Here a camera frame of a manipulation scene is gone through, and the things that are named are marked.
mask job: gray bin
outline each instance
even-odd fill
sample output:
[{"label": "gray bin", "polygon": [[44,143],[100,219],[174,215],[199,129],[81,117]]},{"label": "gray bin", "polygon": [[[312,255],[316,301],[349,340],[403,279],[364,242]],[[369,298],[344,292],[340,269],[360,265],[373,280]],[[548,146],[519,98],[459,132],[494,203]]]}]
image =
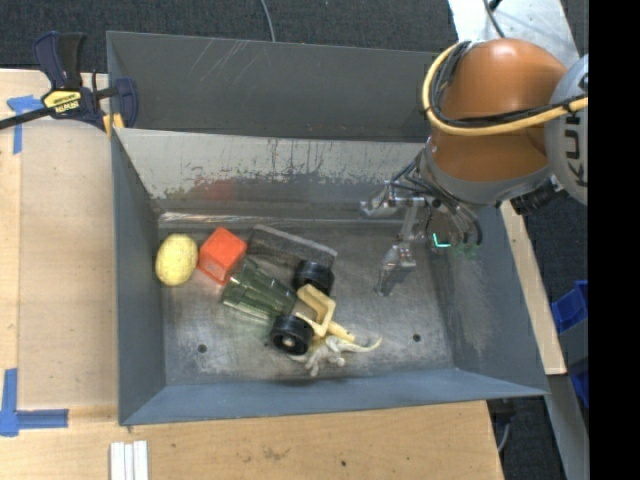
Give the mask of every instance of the gray bin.
[{"label": "gray bin", "polygon": [[[547,392],[496,208],[479,215],[475,258],[415,244],[418,270],[389,297],[373,290],[403,214],[368,219],[360,201],[429,134],[418,96],[433,54],[120,32],[107,43],[110,77],[131,76],[140,98],[136,126],[112,139],[121,424]],[[202,243],[256,224],[337,251],[335,320],[382,337],[378,349],[311,378],[199,271],[174,288],[155,277],[169,233]]]}]

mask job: orange cube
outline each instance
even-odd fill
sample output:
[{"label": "orange cube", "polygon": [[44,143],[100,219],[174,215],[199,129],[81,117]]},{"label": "orange cube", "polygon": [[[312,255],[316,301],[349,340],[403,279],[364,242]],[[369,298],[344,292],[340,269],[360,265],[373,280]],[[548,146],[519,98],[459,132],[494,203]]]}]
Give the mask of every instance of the orange cube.
[{"label": "orange cube", "polygon": [[218,227],[200,247],[197,268],[219,284],[227,284],[247,244],[226,228]]}]

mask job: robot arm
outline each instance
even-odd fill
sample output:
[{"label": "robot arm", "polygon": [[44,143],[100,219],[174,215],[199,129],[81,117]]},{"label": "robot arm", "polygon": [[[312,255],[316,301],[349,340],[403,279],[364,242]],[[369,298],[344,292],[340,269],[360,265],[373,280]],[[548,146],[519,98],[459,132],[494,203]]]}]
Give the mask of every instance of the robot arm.
[{"label": "robot arm", "polygon": [[414,243],[473,253],[476,211],[509,201],[522,215],[573,196],[587,204],[588,55],[569,70],[517,39],[464,42],[443,52],[423,84],[433,132],[413,162],[361,203],[369,217],[405,208],[376,291],[416,268]]}]

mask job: black carpet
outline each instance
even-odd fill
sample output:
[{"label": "black carpet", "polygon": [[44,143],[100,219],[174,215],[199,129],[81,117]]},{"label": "black carpet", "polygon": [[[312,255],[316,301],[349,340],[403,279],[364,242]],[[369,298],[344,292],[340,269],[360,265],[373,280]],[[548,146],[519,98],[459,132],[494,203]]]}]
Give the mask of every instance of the black carpet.
[{"label": "black carpet", "polygon": [[[589,0],[561,0],[580,55]],[[277,41],[441,51],[456,41],[447,0],[265,0]],[[0,67],[36,68],[43,32],[87,35],[83,71],[106,72],[107,30],[270,40],[259,0],[0,0]],[[587,210],[554,201],[526,219],[550,301],[587,274]],[[504,449],[507,480],[564,478],[542,399],[516,401]]]}]

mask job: black wheel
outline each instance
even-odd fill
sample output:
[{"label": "black wheel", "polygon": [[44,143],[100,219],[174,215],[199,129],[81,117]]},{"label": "black wheel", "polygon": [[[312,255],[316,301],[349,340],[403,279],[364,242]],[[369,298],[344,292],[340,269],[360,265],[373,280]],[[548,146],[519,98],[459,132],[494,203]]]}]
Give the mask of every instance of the black wheel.
[{"label": "black wheel", "polygon": [[329,267],[315,261],[301,261],[293,274],[293,287],[297,291],[305,284],[311,284],[329,296],[333,287],[333,279],[333,272]]},{"label": "black wheel", "polygon": [[280,315],[271,327],[271,342],[287,354],[301,356],[309,350],[313,329],[304,320],[291,315]]}]

